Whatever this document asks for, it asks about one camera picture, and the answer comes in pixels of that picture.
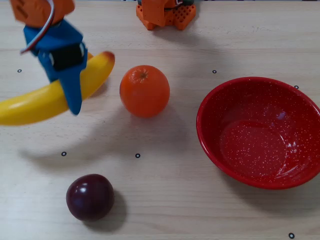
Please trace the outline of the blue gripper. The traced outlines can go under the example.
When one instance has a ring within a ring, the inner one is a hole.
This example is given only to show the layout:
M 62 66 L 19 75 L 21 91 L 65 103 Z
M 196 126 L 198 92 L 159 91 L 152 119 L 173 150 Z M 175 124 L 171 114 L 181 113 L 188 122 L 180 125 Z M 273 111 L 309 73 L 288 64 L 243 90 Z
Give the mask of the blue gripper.
M 70 111 L 78 115 L 82 107 L 80 74 L 87 66 L 88 56 L 83 35 L 63 19 L 51 26 L 30 51 L 49 81 L 59 81 Z

